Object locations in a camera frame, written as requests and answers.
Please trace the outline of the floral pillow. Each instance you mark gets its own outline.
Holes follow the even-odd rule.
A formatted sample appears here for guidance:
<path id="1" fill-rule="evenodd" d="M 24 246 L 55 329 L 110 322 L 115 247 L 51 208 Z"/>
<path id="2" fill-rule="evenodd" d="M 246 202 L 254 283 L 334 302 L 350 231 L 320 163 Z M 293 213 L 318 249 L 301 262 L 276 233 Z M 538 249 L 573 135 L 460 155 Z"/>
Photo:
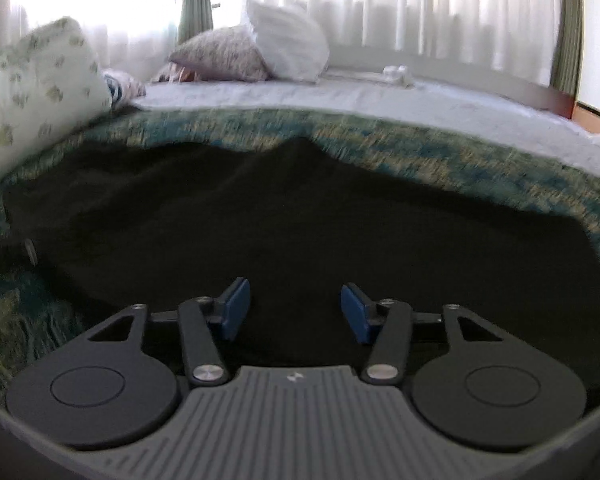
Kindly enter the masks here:
<path id="1" fill-rule="evenodd" d="M 270 76 L 244 25 L 202 32 L 172 51 L 169 61 L 200 80 L 259 82 Z"/>

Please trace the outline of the wooden bed frame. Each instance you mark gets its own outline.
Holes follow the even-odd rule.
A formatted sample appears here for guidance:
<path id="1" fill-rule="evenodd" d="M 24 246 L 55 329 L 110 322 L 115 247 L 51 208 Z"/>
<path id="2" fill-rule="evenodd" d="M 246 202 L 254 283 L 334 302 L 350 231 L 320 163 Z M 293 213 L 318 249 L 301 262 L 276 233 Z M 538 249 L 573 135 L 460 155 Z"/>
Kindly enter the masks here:
<path id="1" fill-rule="evenodd" d="M 600 134 L 600 110 L 560 94 L 550 103 L 549 112 L 570 119 L 588 133 Z"/>

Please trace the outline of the small white rolled cloth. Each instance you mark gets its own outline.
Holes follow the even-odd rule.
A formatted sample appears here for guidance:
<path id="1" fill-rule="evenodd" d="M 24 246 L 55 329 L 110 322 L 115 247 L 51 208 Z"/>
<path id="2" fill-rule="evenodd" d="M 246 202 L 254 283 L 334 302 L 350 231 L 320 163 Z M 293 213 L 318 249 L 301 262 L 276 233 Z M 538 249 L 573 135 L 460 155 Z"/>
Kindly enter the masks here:
<path id="1" fill-rule="evenodd" d="M 405 65 L 389 65 L 382 70 L 382 78 L 387 84 L 394 84 L 403 88 L 414 86 L 414 77 L 411 70 Z"/>

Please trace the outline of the white sheer curtain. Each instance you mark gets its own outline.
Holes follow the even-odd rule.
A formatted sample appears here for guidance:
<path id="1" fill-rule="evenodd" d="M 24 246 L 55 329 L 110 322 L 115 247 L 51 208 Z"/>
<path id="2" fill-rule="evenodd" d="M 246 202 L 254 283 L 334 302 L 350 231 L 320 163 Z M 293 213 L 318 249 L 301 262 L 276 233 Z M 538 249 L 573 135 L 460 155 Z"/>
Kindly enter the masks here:
<path id="1" fill-rule="evenodd" d="M 213 28 L 240 23 L 247 0 L 211 0 Z M 483 66 L 537 84 L 552 71 L 560 0 L 260 0 L 296 4 L 328 40 Z M 9 0 L 20 32 L 68 16 L 117 63 L 178 40 L 176 0 Z"/>

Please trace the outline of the blue white patterned cloth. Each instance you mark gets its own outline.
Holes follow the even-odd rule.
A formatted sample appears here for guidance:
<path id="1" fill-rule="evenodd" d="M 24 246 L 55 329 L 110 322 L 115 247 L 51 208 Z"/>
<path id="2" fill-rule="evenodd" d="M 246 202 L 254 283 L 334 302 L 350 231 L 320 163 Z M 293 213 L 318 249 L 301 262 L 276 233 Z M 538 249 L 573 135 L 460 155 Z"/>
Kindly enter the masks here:
<path id="1" fill-rule="evenodd" d="M 145 85 L 122 70 L 104 70 L 102 72 L 111 94 L 111 108 L 129 105 L 133 100 L 146 96 Z"/>

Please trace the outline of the green leaf print pillow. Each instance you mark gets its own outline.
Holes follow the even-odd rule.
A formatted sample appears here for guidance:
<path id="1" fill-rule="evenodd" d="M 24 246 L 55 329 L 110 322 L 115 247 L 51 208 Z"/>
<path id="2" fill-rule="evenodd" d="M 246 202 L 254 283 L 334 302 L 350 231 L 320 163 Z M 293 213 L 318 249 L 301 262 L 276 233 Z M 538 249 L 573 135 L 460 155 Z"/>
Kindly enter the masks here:
<path id="1" fill-rule="evenodd" d="M 111 110 L 97 56 L 72 18 L 0 50 L 0 180 L 28 157 Z"/>

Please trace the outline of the white pillow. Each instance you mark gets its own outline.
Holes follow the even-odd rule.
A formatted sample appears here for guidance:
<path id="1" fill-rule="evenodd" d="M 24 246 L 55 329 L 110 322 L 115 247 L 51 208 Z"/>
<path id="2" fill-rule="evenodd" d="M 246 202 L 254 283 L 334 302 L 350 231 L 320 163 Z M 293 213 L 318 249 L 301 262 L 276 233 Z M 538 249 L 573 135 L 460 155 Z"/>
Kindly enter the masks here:
<path id="1" fill-rule="evenodd" d="M 326 70 L 329 43 L 320 24 L 301 6 L 246 1 L 252 41 L 277 79 L 315 84 Z"/>

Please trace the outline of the black pants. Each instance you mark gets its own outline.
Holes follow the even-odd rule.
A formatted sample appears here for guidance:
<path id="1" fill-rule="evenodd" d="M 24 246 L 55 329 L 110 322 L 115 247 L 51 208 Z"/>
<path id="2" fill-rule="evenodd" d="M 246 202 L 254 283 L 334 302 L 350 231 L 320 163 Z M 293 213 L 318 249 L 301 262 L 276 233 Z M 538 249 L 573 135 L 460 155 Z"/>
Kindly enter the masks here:
<path id="1" fill-rule="evenodd" d="M 233 363 L 356 365 L 339 307 L 352 282 L 422 312 L 460 304 L 570 366 L 600 403 L 600 260 L 573 218 L 376 174 L 306 138 L 261 153 L 87 143 L 4 204 L 0 272 L 31 272 L 86 324 L 242 277 Z"/>

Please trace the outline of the white bed sheet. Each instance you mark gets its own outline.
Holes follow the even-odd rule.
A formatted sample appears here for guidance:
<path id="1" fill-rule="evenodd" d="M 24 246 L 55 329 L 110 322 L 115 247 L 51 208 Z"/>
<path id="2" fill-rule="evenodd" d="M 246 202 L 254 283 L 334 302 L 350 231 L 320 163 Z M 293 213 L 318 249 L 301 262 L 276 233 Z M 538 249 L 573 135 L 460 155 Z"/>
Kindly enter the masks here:
<path id="1" fill-rule="evenodd" d="M 146 94 L 132 104 L 141 110 L 306 108 L 375 117 L 478 136 L 600 176 L 600 141 L 574 122 L 448 84 L 419 80 L 403 88 L 346 78 L 324 78 L 317 84 L 162 82 L 148 84 Z"/>

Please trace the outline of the right green curtain panel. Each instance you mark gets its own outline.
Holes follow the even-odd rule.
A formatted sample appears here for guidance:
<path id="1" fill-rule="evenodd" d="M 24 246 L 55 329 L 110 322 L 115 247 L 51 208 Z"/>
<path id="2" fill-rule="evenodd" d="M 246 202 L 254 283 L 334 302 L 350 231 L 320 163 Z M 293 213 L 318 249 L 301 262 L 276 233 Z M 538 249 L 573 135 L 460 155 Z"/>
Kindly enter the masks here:
<path id="1" fill-rule="evenodd" d="M 578 96 L 584 44 L 584 0 L 560 0 L 560 20 L 550 86 Z"/>

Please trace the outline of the teal patterned bedspread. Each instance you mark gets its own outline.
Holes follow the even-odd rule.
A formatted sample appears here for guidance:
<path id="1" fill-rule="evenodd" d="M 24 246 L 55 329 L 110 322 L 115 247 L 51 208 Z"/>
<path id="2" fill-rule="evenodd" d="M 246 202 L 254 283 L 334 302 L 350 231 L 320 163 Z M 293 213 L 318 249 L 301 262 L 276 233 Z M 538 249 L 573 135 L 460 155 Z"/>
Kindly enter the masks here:
<path id="1" fill-rule="evenodd" d="M 294 138 L 306 138 L 331 158 L 376 174 L 573 218 L 600 260 L 600 177 L 455 132 L 313 110 L 132 112 L 95 122 L 31 157 L 0 184 L 0 240 L 8 231 L 6 190 L 42 176 L 84 144 L 154 148 L 201 143 L 261 153 Z M 0 402 L 23 367 L 93 325 L 67 301 L 51 297 L 31 272 L 1 271 Z"/>

